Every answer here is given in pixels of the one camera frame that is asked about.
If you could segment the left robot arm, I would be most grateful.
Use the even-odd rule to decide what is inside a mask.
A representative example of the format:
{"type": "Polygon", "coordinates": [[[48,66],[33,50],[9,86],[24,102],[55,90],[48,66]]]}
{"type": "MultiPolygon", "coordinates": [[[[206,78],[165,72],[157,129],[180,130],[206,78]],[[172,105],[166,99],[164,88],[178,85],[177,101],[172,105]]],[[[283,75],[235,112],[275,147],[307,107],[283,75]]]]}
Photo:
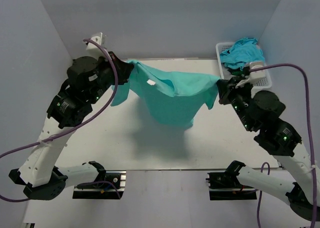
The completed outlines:
{"type": "Polygon", "coordinates": [[[56,161],[76,128],[85,119],[102,95],[128,82],[134,65],[121,61],[113,52],[111,60],[83,56],[74,59],[67,69],[67,79],[47,110],[39,141],[26,162],[9,173],[10,179],[24,186],[29,200],[52,200],[66,187],[101,187],[106,183],[106,170],[95,162],[58,168],[56,161]]]}

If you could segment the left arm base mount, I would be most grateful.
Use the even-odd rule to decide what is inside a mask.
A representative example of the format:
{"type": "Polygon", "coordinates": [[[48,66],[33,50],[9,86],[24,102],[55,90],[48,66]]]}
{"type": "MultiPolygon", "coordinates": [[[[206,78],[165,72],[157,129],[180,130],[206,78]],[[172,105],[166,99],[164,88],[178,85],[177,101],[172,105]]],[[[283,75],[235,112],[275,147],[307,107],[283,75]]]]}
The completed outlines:
{"type": "Polygon", "coordinates": [[[107,171],[97,184],[79,185],[73,189],[73,199],[119,200],[126,186],[126,171],[107,171]]]}

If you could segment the teal t shirt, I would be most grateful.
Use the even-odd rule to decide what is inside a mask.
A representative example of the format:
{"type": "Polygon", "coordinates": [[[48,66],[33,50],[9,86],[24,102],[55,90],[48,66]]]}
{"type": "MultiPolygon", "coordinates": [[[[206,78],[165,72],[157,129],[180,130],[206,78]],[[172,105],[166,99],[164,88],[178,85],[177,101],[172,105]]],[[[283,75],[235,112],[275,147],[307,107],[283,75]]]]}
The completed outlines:
{"type": "Polygon", "coordinates": [[[202,105],[210,110],[218,95],[218,76],[202,73],[166,72],[138,60],[129,60],[133,70],[128,82],[119,85],[112,106],[122,104],[130,91],[137,94],[160,124],[192,127],[202,105]]]}

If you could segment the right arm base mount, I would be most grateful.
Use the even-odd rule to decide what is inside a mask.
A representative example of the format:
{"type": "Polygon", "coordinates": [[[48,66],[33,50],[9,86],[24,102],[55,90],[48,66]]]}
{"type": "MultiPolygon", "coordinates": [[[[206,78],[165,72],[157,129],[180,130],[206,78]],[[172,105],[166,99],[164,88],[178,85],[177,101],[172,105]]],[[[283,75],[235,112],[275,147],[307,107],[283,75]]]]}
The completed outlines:
{"type": "Polygon", "coordinates": [[[209,172],[206,182],[210,201],[257,200],[254,188],[241,185],[224,172],[209,172]]]}

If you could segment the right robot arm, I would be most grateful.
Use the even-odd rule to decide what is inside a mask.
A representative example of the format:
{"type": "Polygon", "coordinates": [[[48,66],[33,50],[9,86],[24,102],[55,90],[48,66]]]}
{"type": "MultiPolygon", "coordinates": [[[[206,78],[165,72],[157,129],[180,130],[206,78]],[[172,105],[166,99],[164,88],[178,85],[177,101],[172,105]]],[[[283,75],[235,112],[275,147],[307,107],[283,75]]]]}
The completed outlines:
{"type": "Polygon", "coordinates": [[[287,204],[298,216],[316,223],[320,208],[313,207],[320,197],[320,182],[312,172],[320,173],[313,165],[302,138],[292,125],[280,119],[286,106],[277,95],[267,90],[251,94],[251,83],[239,78],[218,80],[219,103],[232,105],[246,131],[257,132],[254,141],[273,156],[294,178],[282,181],[255,171],[240,161],[233,161],[225,170],[223,181],[231,187],[247,185],[266,192],[287,204]]]}

